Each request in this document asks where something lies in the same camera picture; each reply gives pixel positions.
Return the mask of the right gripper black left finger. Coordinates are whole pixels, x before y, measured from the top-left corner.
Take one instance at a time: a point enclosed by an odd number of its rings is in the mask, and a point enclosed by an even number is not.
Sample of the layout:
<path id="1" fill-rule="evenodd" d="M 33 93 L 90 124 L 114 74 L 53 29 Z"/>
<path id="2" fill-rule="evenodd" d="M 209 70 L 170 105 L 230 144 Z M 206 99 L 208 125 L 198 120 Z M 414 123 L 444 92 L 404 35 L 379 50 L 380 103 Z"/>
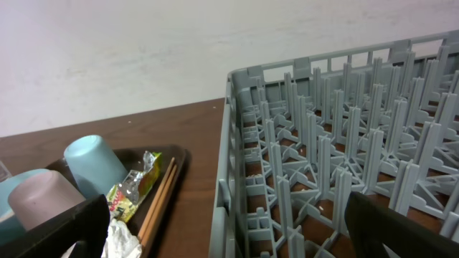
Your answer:
<path id="1" fill-rule="evenodd" d="M 104 195 L 92 197 L 1 247 L 2 258 L 99 258 L 108 236 L 110 212 Z"/>

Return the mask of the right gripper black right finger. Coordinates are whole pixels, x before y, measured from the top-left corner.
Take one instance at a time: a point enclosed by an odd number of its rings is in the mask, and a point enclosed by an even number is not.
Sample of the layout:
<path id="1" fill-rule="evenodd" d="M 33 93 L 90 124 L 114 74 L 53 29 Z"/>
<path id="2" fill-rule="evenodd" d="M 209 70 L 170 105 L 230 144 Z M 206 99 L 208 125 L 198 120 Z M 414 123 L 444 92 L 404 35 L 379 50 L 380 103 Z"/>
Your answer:
<path id="1" fill-rule="evenodd" d="M 349 195 L 345 222 L 357 257 L 457 257 L 458 243 L 407 217 L 375 204 L 359 192 Z"/>

